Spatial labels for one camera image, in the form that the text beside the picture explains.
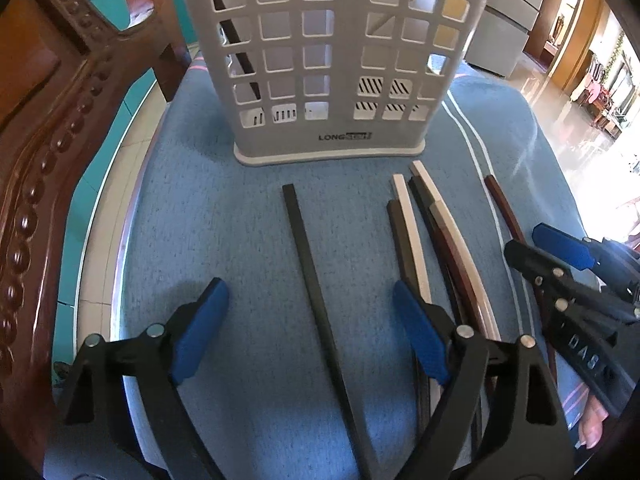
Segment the person right hand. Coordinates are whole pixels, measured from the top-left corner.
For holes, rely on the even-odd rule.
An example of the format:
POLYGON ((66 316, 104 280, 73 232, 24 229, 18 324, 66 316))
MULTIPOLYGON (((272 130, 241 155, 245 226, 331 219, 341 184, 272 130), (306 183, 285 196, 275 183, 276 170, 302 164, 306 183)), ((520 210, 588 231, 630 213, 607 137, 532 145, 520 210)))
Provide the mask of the person right hand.
POLYGON ((578 424, 579 444, 585 448, 594 448, 602 438, 603 423, 607 418, 608 411, 590 394, 578 424))

